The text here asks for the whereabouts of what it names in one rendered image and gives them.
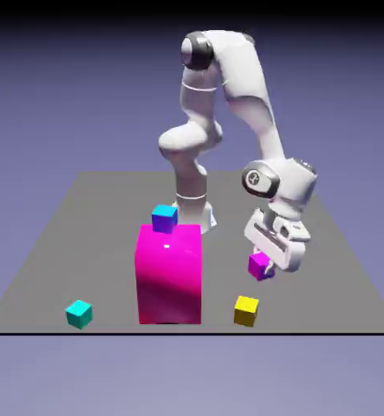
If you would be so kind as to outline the small teal cube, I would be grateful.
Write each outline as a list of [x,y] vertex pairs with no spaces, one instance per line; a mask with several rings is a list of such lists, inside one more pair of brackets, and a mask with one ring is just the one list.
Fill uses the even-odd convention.
[[65,312],[68,324],[80,330],[89,325],[93,319],[93,307],[85,301],[74,301]]

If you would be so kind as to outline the large pink box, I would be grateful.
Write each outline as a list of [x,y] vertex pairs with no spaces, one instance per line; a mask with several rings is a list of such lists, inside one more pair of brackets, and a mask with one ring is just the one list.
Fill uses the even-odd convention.
[[140,226],[134,256],[141,324],[200,324],[202,243],[198,225],[171,233]]

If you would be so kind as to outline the small magenta cube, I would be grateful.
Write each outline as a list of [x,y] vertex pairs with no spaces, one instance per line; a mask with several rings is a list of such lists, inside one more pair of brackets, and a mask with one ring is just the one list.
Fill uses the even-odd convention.
[[270,258],[264,253],[251,254],[248,257],[248,272],[256,280],[266,280],[274,277],[274,275],[265,275],[265,267],[268,265]]

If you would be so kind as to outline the small blue cube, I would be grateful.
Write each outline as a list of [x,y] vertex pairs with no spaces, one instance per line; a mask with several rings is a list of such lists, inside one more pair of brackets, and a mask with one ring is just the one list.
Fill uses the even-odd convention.
[[170,234],[178,224],[178,209],[176,206],[157,205],[152,212],[152,227],[154,232]]

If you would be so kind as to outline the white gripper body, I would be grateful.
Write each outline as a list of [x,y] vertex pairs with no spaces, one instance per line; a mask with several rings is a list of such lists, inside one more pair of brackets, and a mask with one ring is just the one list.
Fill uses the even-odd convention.
[[284,236],[281,230],[289,231],[285,225],[278,226],[277,232],[269,230],[264,217],[264,212],[256,208],[244,229],[244,236],[280,270],[297,271],[304,257],[305,243]]

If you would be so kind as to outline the small yellow cube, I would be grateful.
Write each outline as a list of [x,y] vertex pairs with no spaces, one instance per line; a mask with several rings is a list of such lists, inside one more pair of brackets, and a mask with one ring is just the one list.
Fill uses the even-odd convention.
[[259,300],[239,295],[234,306],[234,323],[253,327],[257,318]]

